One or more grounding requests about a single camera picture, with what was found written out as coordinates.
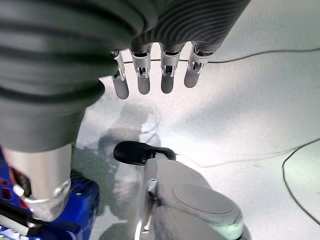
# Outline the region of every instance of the red marking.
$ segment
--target red marking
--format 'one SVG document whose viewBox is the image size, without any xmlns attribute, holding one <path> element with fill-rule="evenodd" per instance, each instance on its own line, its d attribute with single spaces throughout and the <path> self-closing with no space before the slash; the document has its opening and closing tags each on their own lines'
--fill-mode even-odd
<svg viewBox="0 0 320 240">
<path fill-rule="evenodd" d="M 4 200 L 11 200 L 11 193 L 9 188 L 2 188 L 2 199 Z"/>
<path fill-rule="evenodd" d="M 8 186 L 8 185 L 9 185 L 9 182 L 8 182 L 7 180 L 3 179 L 3 178 L 0 178 L 0 184 L 1 184 L 2 186 Z"/>
<path fill-rule="evenodd" d="M 24 203 L 24 201 L 22 201 L 20 198 L 19 198 L 19 202 L 20 202 L 20 206 L 23 208 L 23 209 L 28 209 L 28 206 Z"/>
</svg>

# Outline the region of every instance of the white floor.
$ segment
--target white floor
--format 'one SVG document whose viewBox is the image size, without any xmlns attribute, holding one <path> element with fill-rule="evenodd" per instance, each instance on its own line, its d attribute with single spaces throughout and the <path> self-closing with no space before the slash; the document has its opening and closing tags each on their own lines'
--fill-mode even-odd
<svg viewBox="0 0 320 240">
<path fill-rule="evenodd" d="M 214 61 L 274 49 L 320 47 L 320 1 L 252 0 L 216 52 Z M 190 44 L 181 55 L 188 59 Z M 128 51 L 123 53 L 130 60 Z M 152 58 L 160 57 L 154 44 Z M 99 216 L 91 240 L 132 239 L 140 167 L 116 162 L 123 140 L 173 149 L 211 186 L 243 210 L 253 240 L 318 240 L 316 225 L 294 203 L 282 182 L 290 149 L 320 137 L 320 51 L 272 53 L 211 64 L 193 89 L 184 87 L 180 62 L 170 94 L 161 92 L 159 62 L 151 63 L 151 91 L 138 92 L 132 64 L 126 66 L 130 96 L 105 94 L 88 108 L 73 165 L 100 185 Z M 287 164 L 297 198 L 320 218 L 320 143 Z"/>
</svg>

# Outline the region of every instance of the black cable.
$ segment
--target black cable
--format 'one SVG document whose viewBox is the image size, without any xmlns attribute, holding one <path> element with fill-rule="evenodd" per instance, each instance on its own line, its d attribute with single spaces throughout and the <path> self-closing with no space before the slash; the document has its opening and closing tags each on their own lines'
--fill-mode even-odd
<svg viewBox="0 0 320 240">
<path fill-rule="evenodd" d="M 249 54 L 247 56 L 242 56 L 230 60 L 225 60 L 225 61 L 209 61 L 209 64 L 226 64 L 226 63 L 231 63 L 235 61 L 239 61 L 242 59 L 247 59 L 250 57 L 254 57 L 257 55 L 263 55 L 263 54 L 274 54 L 274 53 L 311 53 L 311 52 L 317 52 L 320 51 L 320 47 L 317 48 L 312 48 L 312 49 L 279 49 L 279 50 L 267 50 L 267 51 L 260 51 L 256 53 Z M 160 62 L 161 59 L 151 59 L 151 62 Z M 180 59 L 179 62 L 188 62 L 187 59 Z M 125 61 L 125 64 L 132 64 L 132 61 Z"/>
<path fill-rule="evenodd" d="M 300 149 L 310 145 L 310 144 L 313 144 L 315 142 L 318 142 L 320 141 L 320 138 L 317 138 L 313 141 L 310 141 L 304 145 L 301 145 L 300 147 L 298 147 L 296 150 L 294 150 L 282 163 L 282 178 L 283 178 L 283 182 L 285 184 L 285 187 L 286 189 L 288 190 L 290 196 L 292 197 L 292 199 L 295 201 L 295 203 L 299 206 L 299 208 L 301 208 L 302 211 L 305 212 L 305 214 L 307 214 L 316 224 L 318 224 L 320 226 L 320 220 L 318 220 L 315 216 L 313 216 L 299 201 L 298 199 L 296 198 L 296 196 L 294 195 L 294 193 L 292 192 L 288 182 L 287 182 L 287 178 L 286 178 L 286 169 L 285 169 L 285 164 L 286 162 L 297 152 L 299 151 Z"/>
</svg>

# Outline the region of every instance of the blue plastic part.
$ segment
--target blue plastic part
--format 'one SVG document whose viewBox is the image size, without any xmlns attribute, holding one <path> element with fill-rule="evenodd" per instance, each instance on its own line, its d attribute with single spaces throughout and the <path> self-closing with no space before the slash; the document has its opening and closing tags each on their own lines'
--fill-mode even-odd
<svg viewBox="0 0 320 240">
<path fill-rule="evenodd" d="M 13 192 L 13 185 L 0 149 L 0 198 L 7 203 L 24 208 L 19 197 Z M 98 184 L 71 171 L 71 188 L 68 203 L 63 213 L 53 222 L 45 225 L 38 235 L 21 238 L 21 235 L 0 225 L 0 235 L 10 240 L 89 240 L 99 204 Z"/>
</svg>

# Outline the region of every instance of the black rubber tip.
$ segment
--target black rubber tip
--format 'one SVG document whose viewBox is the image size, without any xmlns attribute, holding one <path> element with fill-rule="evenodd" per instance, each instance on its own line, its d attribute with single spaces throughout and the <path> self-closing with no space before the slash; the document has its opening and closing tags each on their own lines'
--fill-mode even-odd
<svg viewBox="0 0 320 240">
<path fill-rule="evenodd" d="M 139 77 L 138 78 L 138 89 L 139 92 L 143 95 L 146 95 L 150 92 L 150 78 L 148 77 Z"/>
<path fill-rule="evenodd" d="M 121 80 L 115 80 L 113 81 L 115 94 L 118 98 L 124 100 L 129 97 L 129 88 L 127 80 L 124 79 L 124 81 Z"/>
<path fill-rule="evenodd" d="M 199 74 L 190 72 L 190 71 L 186 71 L 185 76 L 184 76 L 184 85 L 191 89 L 193 88 L 199 79 Z"/>
<path fill-rule="evenodd" d="M 174 88 L 174 77 L 170 75 L 162 76 L 161 79 L 161 90 L 164 94 L 171 93 Z"/>
<path fill-rule="evenodd" d="M 119 162 L 132 165 L 145 165 L 156 153 L 164 154 L 169 160 L 176 160 L 176 154 L 169 148 L 150 146 L 137 141 L 122 141 L 115 146 L 113 156 Z"/>
</svg>

